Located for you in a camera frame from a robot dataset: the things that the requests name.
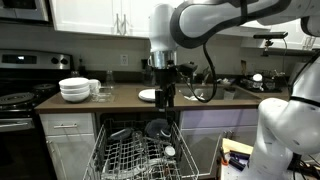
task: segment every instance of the dishwasher rack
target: dishwasher rack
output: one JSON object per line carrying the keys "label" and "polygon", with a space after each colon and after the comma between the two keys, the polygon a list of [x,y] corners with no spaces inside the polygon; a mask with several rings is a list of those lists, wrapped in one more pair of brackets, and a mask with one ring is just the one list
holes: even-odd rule
{"label": "dishwasher rack", "polygon": [[[136,138],[112,141],[108,130],[102,125],[83,180],[198,179],[198,168],[175,123],[170,140],[143,136],[142,151],[137,151],[141,142]],[[167,146],[175,149],[174,156],[164,153]]]}

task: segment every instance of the kitchen sink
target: kitchen sink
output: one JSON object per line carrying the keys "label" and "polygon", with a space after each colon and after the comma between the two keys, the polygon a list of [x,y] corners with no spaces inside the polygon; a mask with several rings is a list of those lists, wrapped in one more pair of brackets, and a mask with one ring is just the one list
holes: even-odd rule
{"label": "kitchen sink", "polygon": [[[216,95],[213,97],[212,100],[224,100],[224,88],[225,87],[219,87],[217,88]],[[254,99],[260,99],[257,96],[254,96],[238,87],[235,88],[235,95],[233,100],[254,100]],[[183,96],[191,97],[193,96],[191,90],[188,87],[177,87],[178,92],[182,93]],[[193,87],[194,92],[197,96],[201,96],[204,99],[209,99],[212,94],[212,87],[209,86],[194,86]]]}

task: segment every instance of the drawer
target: drawer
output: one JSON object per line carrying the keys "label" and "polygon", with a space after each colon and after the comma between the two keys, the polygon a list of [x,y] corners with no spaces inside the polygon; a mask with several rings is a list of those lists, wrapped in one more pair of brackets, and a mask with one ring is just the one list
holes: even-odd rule
{"label": "drawer", "polygon": [[91,134],[94,115],[81,114],[40,114],[46,135]]}
{"label": "drawer", "polygon": [[181,113],[180,122],[182,129],[255,126],[258,124],[258,110],[228,109],[184,111]]}

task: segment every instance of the stove burner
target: stove burner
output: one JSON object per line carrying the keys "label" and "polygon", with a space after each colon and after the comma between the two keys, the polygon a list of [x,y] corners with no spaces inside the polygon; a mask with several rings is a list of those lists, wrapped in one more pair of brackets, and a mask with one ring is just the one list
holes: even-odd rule
{"label": "stove burner", "polygon": [[54,84],[39,84],[39,85],[33,86],[33,88],[37,90],[46,90],[46,89],[52,89],[55,87],[56,85]]}
{"label": "stove burner", "polygon": [[0,105],[19,104],[34,98],[33,93],[16,93],[0,97]]}

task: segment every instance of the robotic arm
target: robotic arm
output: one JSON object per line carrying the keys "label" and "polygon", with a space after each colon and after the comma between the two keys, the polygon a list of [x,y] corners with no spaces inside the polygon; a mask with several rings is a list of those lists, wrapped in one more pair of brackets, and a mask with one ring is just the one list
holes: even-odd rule
{"label": "robotic arm", "polygon": [[[320,36],[319,0],[189,0],[176,9],[165,4],[156,6],[150,16],[149,60],[160,80],[156,107],[173,106],[177,73],[195,70],[192,64],[177,65],[178,45],[185,48],[204,45],[205,49],[207,40],[226,28],[252,20],[272,25],[299,18],[306,34]],[[313,57],[310,68],[297,78],[289,102],[272,98],[259,105],[257,141],[250,169],[247,166],[243,178],[238,179],[287,179],[284,172],[293,152],[320,152],[319,56],[320,53]]]}

